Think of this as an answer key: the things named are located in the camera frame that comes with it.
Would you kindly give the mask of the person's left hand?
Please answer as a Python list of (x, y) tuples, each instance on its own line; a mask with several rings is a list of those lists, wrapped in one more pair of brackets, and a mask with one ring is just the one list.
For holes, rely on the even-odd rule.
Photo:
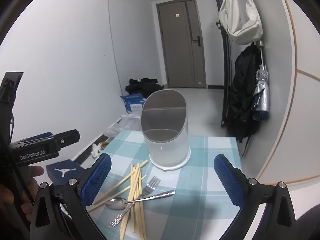
[[(35, 180), (35, 177), (42, 176), (44, 174), (44, 169), (41, 166), (32, 166), (30, 168), (30, 180), (28, 185), (28, 190), (31, 196), (35, 199), (39, 185)], [(33, 206), (29, 201), (26, 193), (24, 191), (20, 192), (19, 199), (22, 200), (21, 210), (25, 214), (25, 218), (31, 222), (33, 216)], [(14, 205), (15, 202), (15, 195), (7, 189), (4, 185), (1, 185), (1, 211), (6, 215), (9, 216), (9, 205)]]

